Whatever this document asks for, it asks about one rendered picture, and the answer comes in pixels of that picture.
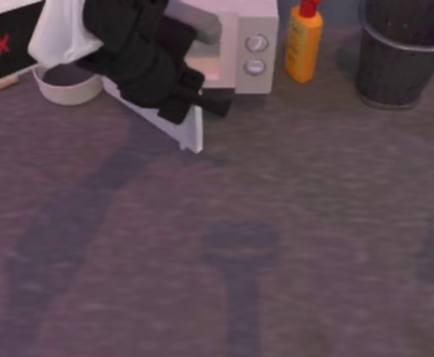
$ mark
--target black bucket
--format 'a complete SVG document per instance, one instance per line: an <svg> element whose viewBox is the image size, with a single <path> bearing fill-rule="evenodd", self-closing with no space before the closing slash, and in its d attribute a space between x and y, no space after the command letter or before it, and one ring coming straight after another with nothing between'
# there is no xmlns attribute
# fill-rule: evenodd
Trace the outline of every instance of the black bucket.
<svg viewBox="0 0 434 357"><path fill-rule="evenodd" d="M362 0L356 87L379 109L410 109L434 74L434 0Z"/></svg>

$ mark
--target table surface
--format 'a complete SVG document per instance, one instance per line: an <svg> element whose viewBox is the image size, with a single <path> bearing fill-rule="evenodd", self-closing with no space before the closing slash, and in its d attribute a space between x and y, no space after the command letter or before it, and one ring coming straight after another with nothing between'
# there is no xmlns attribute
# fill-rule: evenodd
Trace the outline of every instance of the table surface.
<svg viewBox="0 0 434 357"><path fill-rule="evenodd" d="M202 155L105 94L0 93L0 357L434 356L434 80L364 106L330 3L314 81L280 58Z"/></svg>

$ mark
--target red bottle cap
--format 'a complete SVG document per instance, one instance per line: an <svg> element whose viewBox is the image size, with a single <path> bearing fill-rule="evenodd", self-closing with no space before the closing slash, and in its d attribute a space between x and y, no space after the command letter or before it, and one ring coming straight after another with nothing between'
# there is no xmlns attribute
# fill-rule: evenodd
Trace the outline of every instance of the red bottle cap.
<svg viewBox="0 0 434 357"><path fill-rule="evenodd" d="M316 16L318 5L321 0L301 0L301 6L299 7L299 15L303 17Z"/></svg>

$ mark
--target mustard bottle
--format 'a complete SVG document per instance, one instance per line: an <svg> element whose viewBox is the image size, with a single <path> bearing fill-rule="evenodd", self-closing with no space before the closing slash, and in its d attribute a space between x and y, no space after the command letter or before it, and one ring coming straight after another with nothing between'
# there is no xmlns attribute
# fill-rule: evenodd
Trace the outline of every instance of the mustard bottle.
<svg viewBox="0 0 434 357"><path fill-rule="evenodd" d="M324 21L317 7L321 0L301 0L293 7L288 26L284 66L296 82L313 79Z"/></svg>

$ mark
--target dial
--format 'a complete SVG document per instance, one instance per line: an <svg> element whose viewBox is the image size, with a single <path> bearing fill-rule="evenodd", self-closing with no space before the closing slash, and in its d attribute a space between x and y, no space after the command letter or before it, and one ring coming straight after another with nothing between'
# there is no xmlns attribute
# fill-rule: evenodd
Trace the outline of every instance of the dial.
<svg viewBox="0 0 434 357"><path fill-rule="evenodd" d="M267 64L261 59L251 59L245 63L245 72L250 76L259 76L265 72Z"/></svg>
<svg viewBox="0 0 434 357"><path fill-rule="evenodd" d="M263 35L256 35L246 39L246 49L250 52L263 52L268 48L269 41Z"/></svg>

